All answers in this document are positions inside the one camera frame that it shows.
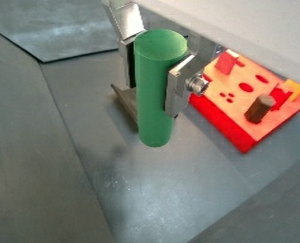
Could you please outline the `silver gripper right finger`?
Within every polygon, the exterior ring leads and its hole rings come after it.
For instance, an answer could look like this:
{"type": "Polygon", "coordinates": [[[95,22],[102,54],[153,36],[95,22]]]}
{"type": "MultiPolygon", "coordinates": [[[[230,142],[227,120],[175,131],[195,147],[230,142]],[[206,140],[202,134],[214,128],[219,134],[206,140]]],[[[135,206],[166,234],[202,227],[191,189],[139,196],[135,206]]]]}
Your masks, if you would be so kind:
{"type": "Polygon", "coordinates": [[[187,106],[190,94],[202,96],[209,82],[202,77],[203,68],[213,59],[215,43],[198,34],[187,36],[186,56],[167,72],[165,113],[175,118],[187,106]]]}

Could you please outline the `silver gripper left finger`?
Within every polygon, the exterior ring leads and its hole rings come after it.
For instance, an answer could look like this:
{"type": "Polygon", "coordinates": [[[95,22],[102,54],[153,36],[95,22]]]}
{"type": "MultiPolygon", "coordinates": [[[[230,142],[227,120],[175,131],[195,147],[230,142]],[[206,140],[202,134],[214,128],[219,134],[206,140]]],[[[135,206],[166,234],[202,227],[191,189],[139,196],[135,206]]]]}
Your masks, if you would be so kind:
{"type": "Polygon", "coordinates": [[[145,31],[138,4],[131,0],[102,0],[117,35],[119,56],[125,65],[126,85],[137,86],[134,41],[145,31]]]}

